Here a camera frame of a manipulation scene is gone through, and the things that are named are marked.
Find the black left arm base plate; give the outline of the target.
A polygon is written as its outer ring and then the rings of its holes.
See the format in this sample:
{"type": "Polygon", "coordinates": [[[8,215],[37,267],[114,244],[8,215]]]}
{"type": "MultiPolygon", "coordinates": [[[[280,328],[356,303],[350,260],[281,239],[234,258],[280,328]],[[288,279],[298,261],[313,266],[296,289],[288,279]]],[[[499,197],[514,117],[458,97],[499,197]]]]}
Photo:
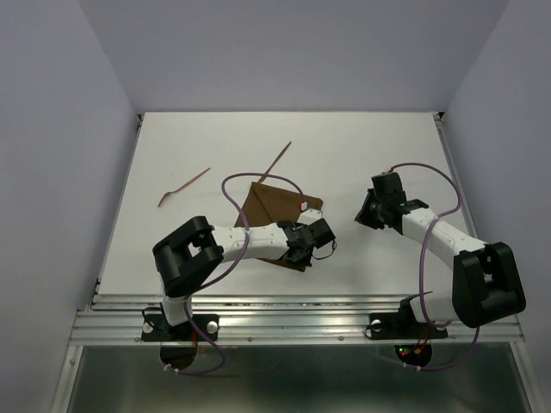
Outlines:
{"type": "MultiPolygon", "coordinates": [[[[220,318],[215,314],[199,314],[193,316],[193,321],[199,330],[210,340],[218,340],[220,318]]],[[[140,340],[142,342],[205,342],[189,322],[170,326],[161,313],[146,314],[142,326],[140,340]]]]}

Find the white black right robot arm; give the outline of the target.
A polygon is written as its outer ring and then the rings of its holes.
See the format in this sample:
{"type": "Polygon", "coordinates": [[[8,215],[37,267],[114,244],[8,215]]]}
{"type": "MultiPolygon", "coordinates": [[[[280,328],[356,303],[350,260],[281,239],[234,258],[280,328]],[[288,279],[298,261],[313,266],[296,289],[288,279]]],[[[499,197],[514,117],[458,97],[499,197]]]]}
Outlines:
{"type": "Polygon", "coordinates": [[[451,270],[447,289],[420,290],[401,300],[395,313],[380,318],[382,324],[415,336],[426,325],[443,328],[459,321],[479,328],[525,310],[516,260],[506,243],[471,237],[439,218],[426,203],[408,199],[396,172],[373,176],[372,183],[356,222],[398,232],[419,243],[423,255],[432,253],[451,270]]]}

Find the brown wooden knife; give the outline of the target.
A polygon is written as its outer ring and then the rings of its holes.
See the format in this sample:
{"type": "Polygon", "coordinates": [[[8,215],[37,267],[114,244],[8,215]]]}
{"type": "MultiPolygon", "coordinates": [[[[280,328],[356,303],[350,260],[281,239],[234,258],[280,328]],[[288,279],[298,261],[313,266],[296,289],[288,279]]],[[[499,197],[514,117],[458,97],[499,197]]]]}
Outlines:
{"type": "Polygon", "coordinates": [[[258,179],[258,183],[264,182],[270,175],[272,169],[277,165],[277,163],[281,160],[281,158],[284,156],[286,151],[288,150],[289,146],[292,144],[292,141],[289,141],[283,149],[278,153],[278,155],[275,157],[273,162],[270,164],[270,166],[262,173],[260,178],[258,179]]]}

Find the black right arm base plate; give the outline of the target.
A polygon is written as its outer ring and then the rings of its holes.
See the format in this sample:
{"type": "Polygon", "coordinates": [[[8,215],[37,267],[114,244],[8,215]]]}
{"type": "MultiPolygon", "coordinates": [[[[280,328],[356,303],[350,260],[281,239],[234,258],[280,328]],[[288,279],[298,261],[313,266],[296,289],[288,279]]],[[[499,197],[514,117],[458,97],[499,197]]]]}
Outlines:
{"type": "Polygon", "coordinates": [[[369,316],[364,335],[371,340],[446,339],[448,331],[439,330],[415,318],[406,319],[398,312],[376,312],[369,316]]]}

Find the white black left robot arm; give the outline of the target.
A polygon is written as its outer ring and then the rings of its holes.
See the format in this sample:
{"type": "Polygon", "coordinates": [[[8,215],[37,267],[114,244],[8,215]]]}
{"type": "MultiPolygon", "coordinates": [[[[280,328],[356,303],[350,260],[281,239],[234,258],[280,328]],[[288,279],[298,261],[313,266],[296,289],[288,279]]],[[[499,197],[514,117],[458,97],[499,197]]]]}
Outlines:
{"type": "Polygon", "coordinates": [[[192,218],[152,249],[163,291],[162,329],[174,339],[191,331],[191,297],[220,264],[235,268],[242,260],[260,259],[309,267],[314,251],[326,245],[334,247],[336,236],[323,218],[250,228],[214,226],[204,216],[192,218]]]}

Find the brown cloth napkin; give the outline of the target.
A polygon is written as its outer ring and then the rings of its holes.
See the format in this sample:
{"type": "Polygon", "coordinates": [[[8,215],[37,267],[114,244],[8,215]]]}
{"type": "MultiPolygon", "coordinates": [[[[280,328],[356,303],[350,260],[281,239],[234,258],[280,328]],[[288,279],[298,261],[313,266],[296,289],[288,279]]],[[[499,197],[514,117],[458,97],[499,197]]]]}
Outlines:
{"type": "MultiPolygon", "coordinates": [[[[302,198],[299,193],[276,188],[260,182],[252,182],[242,210],[250,226],[264,226],[279,221],[298,222],[302,198]]],[[[306,195],[308,207],[321,210],[324,202],[317,197],[306,195]]],[[[260,259],[283,268],[305,272],[305,265],[297,265],[275,260],[260,259]]]]}

